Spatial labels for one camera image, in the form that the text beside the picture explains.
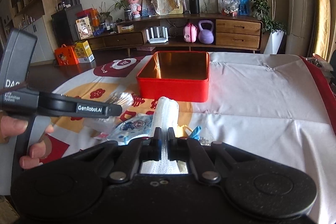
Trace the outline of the person left hand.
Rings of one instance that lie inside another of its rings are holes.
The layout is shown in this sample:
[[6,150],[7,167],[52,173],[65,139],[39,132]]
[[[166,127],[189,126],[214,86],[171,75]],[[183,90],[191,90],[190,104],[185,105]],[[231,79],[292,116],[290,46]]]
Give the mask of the person left hand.
[[1,114],[1,144],[6,144],[16,137],[13,154],[13,169],[32,169],[41,165],[41,159],[47,154],[45,136],[53,133],[50,124],[44,129],[43,136],[32,145],[29,145],[32,125],[27,120]]

